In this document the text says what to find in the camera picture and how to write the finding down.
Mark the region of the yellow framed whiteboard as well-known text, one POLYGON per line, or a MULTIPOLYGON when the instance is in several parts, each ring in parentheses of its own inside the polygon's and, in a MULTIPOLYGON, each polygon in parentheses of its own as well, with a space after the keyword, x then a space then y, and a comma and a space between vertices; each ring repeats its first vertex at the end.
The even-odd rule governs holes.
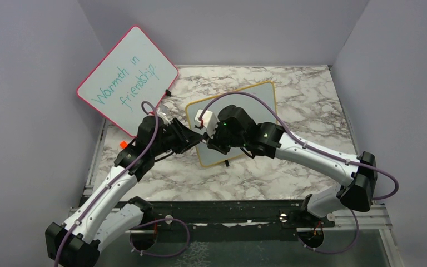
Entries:
POLYGON ((254 153, 270 154, 277 143, 275 86, 271 81, 189 103, 192 131, 205 137, 196 145, 200 164, 209 167, 254 153))

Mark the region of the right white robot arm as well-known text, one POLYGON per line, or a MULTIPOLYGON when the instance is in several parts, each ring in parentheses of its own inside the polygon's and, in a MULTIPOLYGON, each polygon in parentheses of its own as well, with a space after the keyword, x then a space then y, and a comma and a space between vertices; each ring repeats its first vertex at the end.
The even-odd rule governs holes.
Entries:
POLYGON ((250 157, 267 156, 308 167, 336 181, 320 193, 311 194, 302 202, 299 220, 313 226, 336 210, 370 210, 377 174, 375 157, 364 152, 360 156, 292 138, 283 126, 273 122, 256 123, 246 111, 235 105, 223 108, 218 115, 198 111, 196 126, 205 127, 207 147, 222 154, 238 147, 250 157))

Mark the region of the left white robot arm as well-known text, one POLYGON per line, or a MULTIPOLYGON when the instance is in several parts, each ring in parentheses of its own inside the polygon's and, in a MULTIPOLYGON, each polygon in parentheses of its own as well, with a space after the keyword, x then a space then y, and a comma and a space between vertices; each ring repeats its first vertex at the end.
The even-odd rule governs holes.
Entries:
POLYGON ((48 256, 56 265, 94 266, 102 250, 130 228, 146 228, 155 219, 153 205, 134 197, 119 212, 112 209, 166 152, 182 154, 203 136, 178 119, 169 123, 146 116, 137 136, 118 153, 114 166, 90 198, 61 224, 45 231, 48 256))

